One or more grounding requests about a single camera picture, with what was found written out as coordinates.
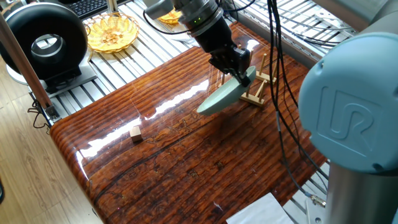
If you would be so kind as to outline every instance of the white paper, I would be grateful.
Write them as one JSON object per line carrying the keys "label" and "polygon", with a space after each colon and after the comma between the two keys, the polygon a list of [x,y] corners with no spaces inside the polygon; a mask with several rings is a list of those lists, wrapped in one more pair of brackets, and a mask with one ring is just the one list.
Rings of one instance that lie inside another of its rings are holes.
{"label": "white paper", "polygon": [[293,224],[271,193],[229,217],[226,222],[228,224]]}

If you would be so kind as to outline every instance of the round black device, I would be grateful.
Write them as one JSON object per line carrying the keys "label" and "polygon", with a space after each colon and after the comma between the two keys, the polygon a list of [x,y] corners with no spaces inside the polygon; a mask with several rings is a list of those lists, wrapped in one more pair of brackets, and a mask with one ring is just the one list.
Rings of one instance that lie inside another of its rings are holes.
{"label": "round black device", "polygon": [[[6,20],[38,78],[48,86],[81,74],[79,64],[87,51],[87,34],[70,9],[48,2],[29,4],[11,13]],[[38,47],[40,40],[46,41],[49,47]],[[0,54],[18,72],[1,44]]]}

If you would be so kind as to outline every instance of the glossy wooden tabletop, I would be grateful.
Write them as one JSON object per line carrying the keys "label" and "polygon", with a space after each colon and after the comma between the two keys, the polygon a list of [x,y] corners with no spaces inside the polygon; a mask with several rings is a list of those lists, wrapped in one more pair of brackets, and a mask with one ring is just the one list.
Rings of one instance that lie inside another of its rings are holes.
{"label": "glossy wooden tabletop", "polygon": [[[269,44],[241,24],[231,28],[237,44],[254,49],[252,65],[259,68]],[[238,101],[212,116],[196,113],[221,84],[209,57],[190,49],[52,127],[53,140],[106,223],[224,223],[268,192],[283,204],[297,190],[281,162],[269,89],[263,108]],[[308,70],[287,55],[285,67],[297,96]],[[289,97],[287,105],[298,119]],[[133,126],[143,141],[131,141]],[[321,164],[325,159],[309,134],[301,126],[299,132]],[[303,184],[314,171],[287,132],[284,141]]]}

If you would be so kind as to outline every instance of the golden bowl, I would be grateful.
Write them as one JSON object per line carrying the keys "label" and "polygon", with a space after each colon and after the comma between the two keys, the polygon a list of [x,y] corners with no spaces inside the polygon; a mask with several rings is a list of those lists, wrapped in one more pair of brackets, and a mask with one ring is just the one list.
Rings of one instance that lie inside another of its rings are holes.
{"label": "golden bowl", "polygon": [[158,20],[166,24],[176,25],[178,24],[178,19],[180,18],[181,14],[181,12],[176,12],[175,9],[173,9],[171,12],[158,18]]}
{"label": "golden bowl", "polygon": [[92,18],[86,30],[89,48],[113,53],[128,48],[136,40],[139,25],[133,17],[114,12]]}

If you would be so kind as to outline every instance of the keyboard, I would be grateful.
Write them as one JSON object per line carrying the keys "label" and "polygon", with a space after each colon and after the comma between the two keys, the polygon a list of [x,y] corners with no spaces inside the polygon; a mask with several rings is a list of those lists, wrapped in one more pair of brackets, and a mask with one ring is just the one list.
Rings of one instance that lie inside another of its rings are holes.
{"label": "keyboard", "polygon": [[[117,3],[121,4],[125,1],[126,0],[118,0]],[[91,16],[98,15],[108,8],[106,0],[80,0],[66,5],[77,14],[79,19],[87,19]]]}

